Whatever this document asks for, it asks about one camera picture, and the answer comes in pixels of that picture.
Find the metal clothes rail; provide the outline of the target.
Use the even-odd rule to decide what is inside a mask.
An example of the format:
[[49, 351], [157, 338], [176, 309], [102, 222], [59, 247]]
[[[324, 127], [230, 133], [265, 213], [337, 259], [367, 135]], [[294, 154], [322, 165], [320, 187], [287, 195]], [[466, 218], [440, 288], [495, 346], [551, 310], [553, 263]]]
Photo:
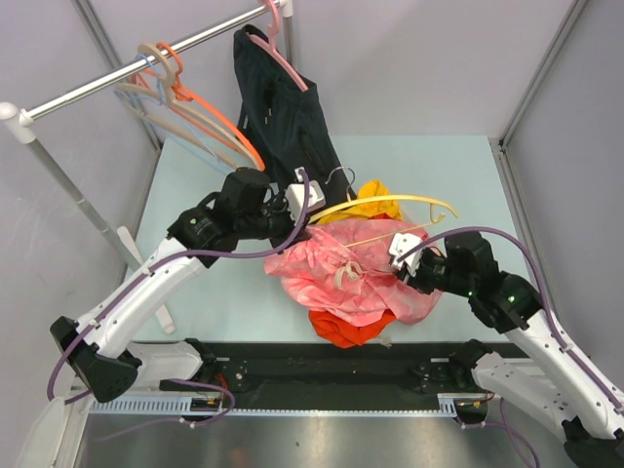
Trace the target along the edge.
[[[281, 13], [286, 13], [287, 18], [293, 16], [292, 1], [269, 1], [269, 5], [261, 4], [254, 9], [244, 12], [233, 18], [224, 20], [221, 23], [211, 25], [204, 29], [187, 35], [171, 44], [171, 48], [177, 54], [181, 54], [192, 49], [202, 43], [205, 43], [220, 34], [234, 29], [244, 23], [259, 18], [261, 15], [268, 14], [270, 7], [275, 7]], [[51, 100], [41, 103], [30, 109], [18, 108], [16, 105], [3, 101], [1, 103], [1, 122], [14, 134], [20, 133], [20, 128], [30, 127], [36, 120], [43, 118], [61, 108], [73, 104], [83, 98], [89, 97], [101, 90], [104, 90], [131, 75], [141, 72], [155, 62], [153, 56], [147, 53], [139, 52], [139, 57], [135, 61], [124, 63], [123, 65], [113, 69], [111, 72], [101, 75], [87, 83], [84, 83], [74, 89], [52, 98]]]

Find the orange shorts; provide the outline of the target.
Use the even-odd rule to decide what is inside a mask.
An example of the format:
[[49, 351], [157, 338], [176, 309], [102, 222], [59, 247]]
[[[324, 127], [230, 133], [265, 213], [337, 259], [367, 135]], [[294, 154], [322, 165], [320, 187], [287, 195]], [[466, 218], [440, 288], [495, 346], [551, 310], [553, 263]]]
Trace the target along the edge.
[[380, 338], [384, 329], [396, 321], [390, 310], [386, 310], [378, 321], [363, 327], [353, 326], [327, 311], [310, 310], [308, 319], [319, 337], [341, 349], [363, 346]]

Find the pink patterned shorts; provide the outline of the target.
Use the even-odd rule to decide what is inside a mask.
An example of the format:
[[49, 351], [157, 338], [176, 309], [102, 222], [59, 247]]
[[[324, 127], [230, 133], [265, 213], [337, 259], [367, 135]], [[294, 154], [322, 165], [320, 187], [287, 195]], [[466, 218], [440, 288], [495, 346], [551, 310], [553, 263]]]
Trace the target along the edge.
[[355, 327], [369, 326], [390, 311], [414, 325], [438, 304], [438, 292], [424, 294], [404, 284], [391, 267], [396, 233], [428, 237], [396, 219], [345, 219], [306, 229], [308, 239], [264, 261], [264, 271], [281, 279], [286, 293], [308, 310], [326, 311]]

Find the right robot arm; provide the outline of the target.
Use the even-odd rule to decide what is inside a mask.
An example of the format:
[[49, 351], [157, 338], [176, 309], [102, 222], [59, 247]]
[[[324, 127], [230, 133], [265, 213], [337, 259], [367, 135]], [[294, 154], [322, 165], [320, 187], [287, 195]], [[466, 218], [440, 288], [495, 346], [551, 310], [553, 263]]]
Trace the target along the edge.
[[499, 268], [486, 227], [452, 229], [428, 240], [396, 234], [388, 250], [407, 286], [467, 299], [473, 315], [524, 352], [545, 378], [516, 368], [472, 339], [452, 355], [451, 383], [496, 394], [557, 437], [577, 467], [623, 464], [623, 391], [575, 344], [541, 283]]

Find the yellow hanger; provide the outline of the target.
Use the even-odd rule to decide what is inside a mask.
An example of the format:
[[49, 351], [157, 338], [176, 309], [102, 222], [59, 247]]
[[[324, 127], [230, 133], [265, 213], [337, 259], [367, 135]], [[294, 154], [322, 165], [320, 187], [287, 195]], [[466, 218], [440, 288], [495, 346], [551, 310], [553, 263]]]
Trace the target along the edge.
[[[404, 215], [401, 202], [414, 202], [428, 206], [428, 220], [413, 224]], [[408, 222], [409, 227], [401, 233], [412, 233], [414, 230], [426, 230], [442, 223], [447, 214], [455, 219], [459, 212], [445, 201], [412, 194], [391, 194], [379, 180], [373, 179], [365, 183], [355, 196], [346, 194], [344, 202], [323, 208], [311, 215], [309, 222], [314, 225], [331, 224], [346, 219], [358, 220], [397, 220]]]

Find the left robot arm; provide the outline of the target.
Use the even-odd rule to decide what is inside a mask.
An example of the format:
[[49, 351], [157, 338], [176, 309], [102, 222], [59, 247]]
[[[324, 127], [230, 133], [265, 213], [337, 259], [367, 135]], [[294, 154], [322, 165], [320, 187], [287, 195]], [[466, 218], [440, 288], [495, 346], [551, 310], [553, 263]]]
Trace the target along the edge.
[[61, 357], [47, 395], [64, 365], [74, 370], [85, 393], [111, 402], [137, 384], [164, 380], [202, 390], [215, 378], [210, 354], [196, 339], [136, 343], [137, 331], [185, 283], [221, 258], [257, 259], [289, 247], [303, 230], [311, 181], [302, 168], [283, 193], [266, 196], [267, 174], [252, 168], [230, 173], [218, 192], [184, 211], [137, 271], [107, 299], [77, 320], [59, 317], [50, 327]]

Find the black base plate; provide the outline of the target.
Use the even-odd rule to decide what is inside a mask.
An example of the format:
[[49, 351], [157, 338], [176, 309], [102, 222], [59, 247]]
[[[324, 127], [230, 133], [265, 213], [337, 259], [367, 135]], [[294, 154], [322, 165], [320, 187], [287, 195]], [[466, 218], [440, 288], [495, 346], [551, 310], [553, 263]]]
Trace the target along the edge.
[[199, 383], [223, 384], [238, 410], [433, 410], [442, 393], [479, 388], [463, 359], [467, 343], [331, 344], [198, 342]]

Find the orange hanger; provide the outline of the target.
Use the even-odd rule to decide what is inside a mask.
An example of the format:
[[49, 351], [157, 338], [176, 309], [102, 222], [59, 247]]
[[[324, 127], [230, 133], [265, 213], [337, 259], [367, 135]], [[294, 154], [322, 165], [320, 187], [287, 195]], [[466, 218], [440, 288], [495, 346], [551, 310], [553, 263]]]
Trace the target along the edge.
[[153, 56], [155, 62], [137, 75], [136, 83], [149, 89], [144, 76], [150, 75], [158, 100], [181, 120], [183, 127], [200, 141], [201, 146], [212, 151], [206, 141], [209, 137], [243, 157], [255, 169], [261, 172], [266, 169], [259, 152], [236, 125], [213, 104], [184, 86], [181, 80], [183, 63], [169, 44], [144, 42], [137, 46], [138, 57], [139, 52]]

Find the dark navy shorts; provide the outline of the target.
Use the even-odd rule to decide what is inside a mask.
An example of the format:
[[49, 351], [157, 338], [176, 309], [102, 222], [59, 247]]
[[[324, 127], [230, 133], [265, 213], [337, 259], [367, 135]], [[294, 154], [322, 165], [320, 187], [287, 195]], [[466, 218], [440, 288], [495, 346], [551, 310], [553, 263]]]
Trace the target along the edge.
[[238, 129], [265, 164], [281, 191], [304, 168], [317, 181], [329, 206], [355, 196], [332, 145], [316, 83], [305, 78], [302, 91], [254, 38], [267, 36], [247, 24], [234, 33], [234, 70], [242, 98]]

